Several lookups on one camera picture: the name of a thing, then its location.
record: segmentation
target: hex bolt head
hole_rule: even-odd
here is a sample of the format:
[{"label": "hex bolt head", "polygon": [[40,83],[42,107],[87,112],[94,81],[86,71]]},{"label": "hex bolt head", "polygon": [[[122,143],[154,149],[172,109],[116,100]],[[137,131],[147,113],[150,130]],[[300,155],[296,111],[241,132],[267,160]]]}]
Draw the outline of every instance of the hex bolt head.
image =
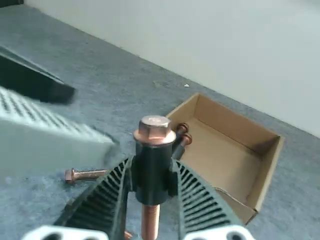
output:
[{"label": "hex bolt head", "polygon": [[150,145],[169,144],[176,139],[176,134],[171,129],[171,120],[158,115],[144,116],[133,136],[136,141]]},{"label": "hex bolt head", "polygon": [[65,171],[64,179],[68,184],[73,184],[75,182],[75,169],[71,168]]}]

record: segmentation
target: copper bolt on floor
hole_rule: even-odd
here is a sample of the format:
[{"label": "copper bolt on floor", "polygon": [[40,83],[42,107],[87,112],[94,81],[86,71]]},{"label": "copper bolt on floor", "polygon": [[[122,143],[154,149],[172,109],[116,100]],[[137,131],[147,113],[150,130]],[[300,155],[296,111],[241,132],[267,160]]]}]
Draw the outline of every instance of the copper bolt on floor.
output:
[{"label": "copper bolt on floor", "polygon": [[77,180],[84,179],[97,179],[108,172],[105,170],[92,170],[92,171],[75,171],[73,168],[65,171],[65,182],[68,184],[73,184]]},{"label": "copper bolt on floor", "polygon": [[141,235],[143,240],[155,240],[159,230],[160,205],[142,205]]}]

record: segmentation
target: gray plastic part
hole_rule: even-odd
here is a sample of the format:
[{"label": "gray plastic part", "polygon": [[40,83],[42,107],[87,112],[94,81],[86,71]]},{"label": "gray plastic part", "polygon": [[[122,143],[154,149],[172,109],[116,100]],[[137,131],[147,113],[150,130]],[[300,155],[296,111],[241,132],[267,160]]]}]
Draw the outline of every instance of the gray plastic part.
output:
[{"label": "gray plastic part", "polygon": [[101,167],[114,145],[87,125],[0,87],[0,183],[5,177]]}]

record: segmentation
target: bolt thread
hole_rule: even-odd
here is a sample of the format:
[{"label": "bolt thread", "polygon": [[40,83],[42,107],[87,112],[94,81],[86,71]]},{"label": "bolt thread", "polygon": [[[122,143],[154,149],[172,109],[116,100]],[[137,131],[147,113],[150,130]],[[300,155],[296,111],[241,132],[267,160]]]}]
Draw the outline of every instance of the bolt thread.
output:
[{"label": "bolt thread", "polygon": [[141,235],[143,240],[156,240],[159,230],[160,205],[142,206]]}]

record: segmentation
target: box flap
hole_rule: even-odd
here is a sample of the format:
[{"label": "box flap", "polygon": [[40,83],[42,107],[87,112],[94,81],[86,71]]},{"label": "box flap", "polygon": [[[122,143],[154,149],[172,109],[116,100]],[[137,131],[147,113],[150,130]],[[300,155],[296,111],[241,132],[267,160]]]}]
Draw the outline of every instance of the box flap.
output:
[{"label": "box flap", "polygon": [[173,129],[176,128],[177,124],[186,122],[194,116],[198,98],[199,93],[195,93],[166,115],[168,119],[172,120]]},{"label": "box flap", "polygon": [[272,148],[263,157],[251,194],[248,196],[247,205],[258,212],[261,210],[262,203],[266,197],[284,141],[285,138],[279,136],[273,143]]},{"label": "box flap", "polygon": [[194,116],[261,155],[270,149],[278,137],[272,131],[203,95],[199,95]]}]

